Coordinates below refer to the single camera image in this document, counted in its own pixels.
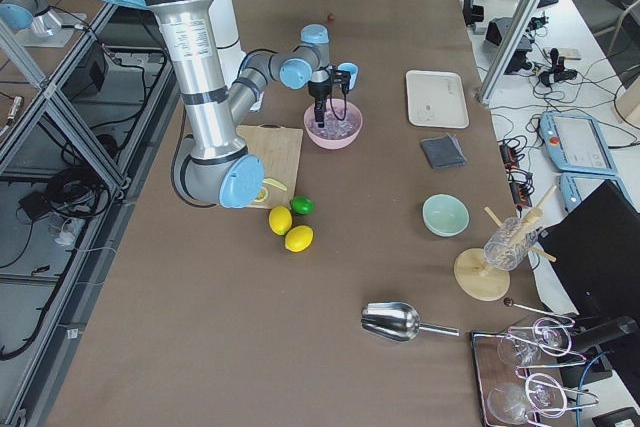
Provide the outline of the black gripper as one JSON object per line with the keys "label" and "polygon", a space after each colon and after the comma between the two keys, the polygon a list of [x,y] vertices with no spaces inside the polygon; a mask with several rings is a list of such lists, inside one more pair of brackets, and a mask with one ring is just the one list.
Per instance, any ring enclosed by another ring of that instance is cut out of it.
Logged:
{"label": "black gripper", "polygon": [[307,83],[309,94],[314,99],[314,122],[320,127],[325,126],[325,104],[331,93],[331,76],[327,70],[318,70],[312,73]]}

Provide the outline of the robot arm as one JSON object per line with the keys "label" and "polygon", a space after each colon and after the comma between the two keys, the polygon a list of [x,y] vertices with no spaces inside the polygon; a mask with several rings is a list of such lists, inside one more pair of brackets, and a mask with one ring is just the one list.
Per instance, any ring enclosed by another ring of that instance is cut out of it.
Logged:
{"label": "robot arm", "polygon": [[38,39],[58,35],[63,25],[47,0],[1,0],[1,19],[15,31],[29,29]]}
{"label": "robot arm", "polygon": [[330,65],[327,29],[304,27],[290,54],[249,56],[238,77],[226,83],[209,13],[214,0],[101,1],[149,10],[158,23],[192,129],[172,166],[177,192],[225,208],[250,205],[262,187],[264,166],[236,127],[269,82],[300,89],[318,80]]}

